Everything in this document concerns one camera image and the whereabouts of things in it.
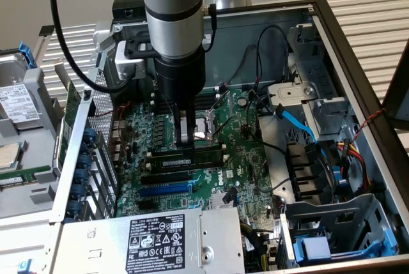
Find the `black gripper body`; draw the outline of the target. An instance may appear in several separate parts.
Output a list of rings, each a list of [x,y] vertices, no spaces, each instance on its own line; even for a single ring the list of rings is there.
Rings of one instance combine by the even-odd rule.
[[[206,82],[205,51],[199,47],[182,59],[154,59],[160,92],[178,106],[188,106]]]

